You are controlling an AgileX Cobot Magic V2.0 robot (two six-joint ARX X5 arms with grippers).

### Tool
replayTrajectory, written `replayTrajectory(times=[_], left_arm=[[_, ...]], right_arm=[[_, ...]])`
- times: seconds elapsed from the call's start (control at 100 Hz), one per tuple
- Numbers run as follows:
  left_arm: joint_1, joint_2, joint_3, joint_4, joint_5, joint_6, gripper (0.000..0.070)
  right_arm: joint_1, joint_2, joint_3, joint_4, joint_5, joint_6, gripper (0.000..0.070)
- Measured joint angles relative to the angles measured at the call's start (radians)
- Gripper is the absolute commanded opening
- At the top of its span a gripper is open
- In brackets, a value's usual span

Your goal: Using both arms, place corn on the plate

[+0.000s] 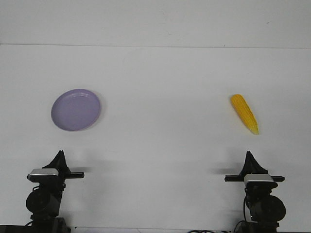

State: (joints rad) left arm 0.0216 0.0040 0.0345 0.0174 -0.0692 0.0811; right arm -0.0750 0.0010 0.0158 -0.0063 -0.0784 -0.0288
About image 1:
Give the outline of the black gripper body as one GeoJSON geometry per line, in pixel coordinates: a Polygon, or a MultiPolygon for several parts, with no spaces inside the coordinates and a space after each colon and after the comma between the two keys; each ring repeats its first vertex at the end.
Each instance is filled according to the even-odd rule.
{"type": "Polygon", "coordinates": [[[47,178],[34,187],[36,189],[45,189],[52,194],[62,194],[66,188],[65,180],[67,179],[83,179],[85,174],[83,172],[71,172],[70,170],[58,171],[58,177],[47,178]]]}
{"type": "MultiPolygon", "coordinates": [[[[225,182],[243,182],[243,178],[244,176],[241,175],[225,175],[225,182]]],[[[276,183],[285,181],[284,176],[272,176],[272,178],[276,183]]],[[[259,185],[256,183],[250,183],[248,186],[245,186],[245,192],[252,194],[271,194],[272,190],[277,187],[271,186],[270,184],[259,185]]]]}

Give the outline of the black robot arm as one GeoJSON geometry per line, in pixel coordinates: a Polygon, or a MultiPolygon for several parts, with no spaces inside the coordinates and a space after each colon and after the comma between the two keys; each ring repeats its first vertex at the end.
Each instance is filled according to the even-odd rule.
{"type": "Polygon", "coordinates": [[[42,168],[33,169],[27,179],[38,183],[26,199],[26,208],[32,213],[25,225],[1,225],[2,233],[70,233],[64,218],[59,217],[65,180],[82,179],[84,172],[72,172],[65,154],[60,150],[53,160],[42,168]]]}
{"type": "Polygon", "coordinates": [[[286,207],[281,199],[273,196],[272,190],[284,182],[283,176],[272,176],[246,152],[243,168],[238,175],[225,175],[225,182],[244,183],[244,219],[239,221],[234,233],[276,233],[279,222],[286,216],[286,207]]]}

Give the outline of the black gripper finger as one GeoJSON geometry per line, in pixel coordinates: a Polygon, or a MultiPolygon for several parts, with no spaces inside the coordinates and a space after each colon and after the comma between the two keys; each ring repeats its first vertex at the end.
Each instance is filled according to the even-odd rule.
{"type": "Polygon", "coordinates": [[[68,167],[68,165],[67,165],[67,162],[66,162],[66,158],[65,158],[65,153],[64,153],[64,151],[62,151],[62,157],[63,157],[63,159],[62,159],[62,166],[63,166],[63,168],[64,169],[68,169],[69,167],[68,167]]]}
{"type": "Polygon", "coordinates": [[[43,168],[62,168],[64,163],[64,152],[60,150],[53,160],[43,168]]]}
{"type": "Polygon", "coordinates": [[[249,153],[250,153],[250,151],[246,152],[246,157],[245,157],[244,165],[243,165],[242,170],[239,173],[239,175],[247,175],[247,174],[249,174],[249,153]]]}
{"type": "Polygon", "coordinates": [[[249,171],[252,174],[268,174],[268,170],[264,169],[254,158],[251,151],[248,151],[249,171]]]}

